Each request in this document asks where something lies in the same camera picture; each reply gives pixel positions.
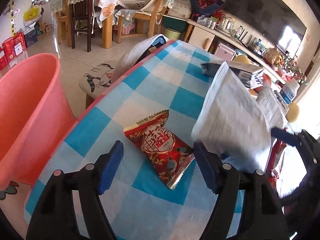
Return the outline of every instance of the blue cloth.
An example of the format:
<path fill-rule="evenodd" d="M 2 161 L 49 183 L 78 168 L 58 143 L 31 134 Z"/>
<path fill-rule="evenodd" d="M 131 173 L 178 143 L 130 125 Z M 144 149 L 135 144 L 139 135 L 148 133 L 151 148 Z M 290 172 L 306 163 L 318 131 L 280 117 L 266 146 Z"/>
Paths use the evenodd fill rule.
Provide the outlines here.
<path fill-rule="evenodd" d="M 56 169 L 81 169 L 110 151 L 116 140 L 124 144 L 124 157 L 111 188 L 100 196 L 106 216 L 118 239 L 199 239 L 214 208 L 217 195 L 206 187 L 194 160 L 174 190 L 167 188 L 148 158 L 123 128 L 169 109 L 165 127 L 188 145 L 212 78 L 201 75 L 201 63 L 216 57 L 183 41 L 170 41 L 156 55 L 119 80 L 60 144 L 42 171 L 25 206 L 29 222 L 44 185 Z M 79 200 L 74 196 L 80 233 L 87 231 Z M 243 203 L 239 192 L 229 235 L 236 233 Z"/>

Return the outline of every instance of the yellow plastic bag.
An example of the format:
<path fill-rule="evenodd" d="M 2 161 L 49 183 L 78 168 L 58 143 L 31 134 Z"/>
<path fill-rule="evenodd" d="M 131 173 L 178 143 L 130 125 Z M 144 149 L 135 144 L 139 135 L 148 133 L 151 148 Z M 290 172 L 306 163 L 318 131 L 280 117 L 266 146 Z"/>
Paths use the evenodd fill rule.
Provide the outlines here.
<path fill-rule="evenodd" d="M 25 21 L 29 21 L 29 20 L 32 20 L 33 18 L 36 18 L 39 15 L 39 9 L 40 7 L 31 6 L 30 9 L 23 14 L 23 19 Z"/>

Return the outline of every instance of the wooden cabinet handle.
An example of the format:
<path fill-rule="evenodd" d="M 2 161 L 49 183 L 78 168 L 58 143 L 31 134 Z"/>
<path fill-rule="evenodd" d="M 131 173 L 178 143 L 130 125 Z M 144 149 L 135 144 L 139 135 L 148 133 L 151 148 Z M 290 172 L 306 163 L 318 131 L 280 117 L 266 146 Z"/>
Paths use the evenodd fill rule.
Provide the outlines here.
<path fill-rule="evenodd" d="M 206 40 L 205 40 L 205 43 L 204 43 L 204 45 L 203 45 L 203 49 L 205 49 L 207 46 L 208 46 L 208 43 L 210 42 L 210 39 L 209 38 L 207 38 Z"/>

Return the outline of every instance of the pink trash bin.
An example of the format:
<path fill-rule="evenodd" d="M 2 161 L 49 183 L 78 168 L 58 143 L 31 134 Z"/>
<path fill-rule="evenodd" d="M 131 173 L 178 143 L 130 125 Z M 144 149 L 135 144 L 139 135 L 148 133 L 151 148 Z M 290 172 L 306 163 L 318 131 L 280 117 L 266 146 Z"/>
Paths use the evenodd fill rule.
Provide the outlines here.
<path fill-rule="evenodd" d="M 75 123 L 59 72 L 58 58 L 43 53 L 0 79 L 0 190 L 10 180 L 33 185 Z"/>

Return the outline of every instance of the flat screen television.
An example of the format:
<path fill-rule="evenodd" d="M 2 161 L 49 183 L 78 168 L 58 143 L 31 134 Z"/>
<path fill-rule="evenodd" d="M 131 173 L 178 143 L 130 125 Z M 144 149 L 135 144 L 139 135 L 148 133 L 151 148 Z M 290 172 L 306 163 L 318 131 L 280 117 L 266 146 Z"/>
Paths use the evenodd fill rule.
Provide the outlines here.
<path fill-rule="evenodd" d="M 306 27 L 282 0 L 226 0 L 224 10 L 251 25 L 293 57 Z"/>

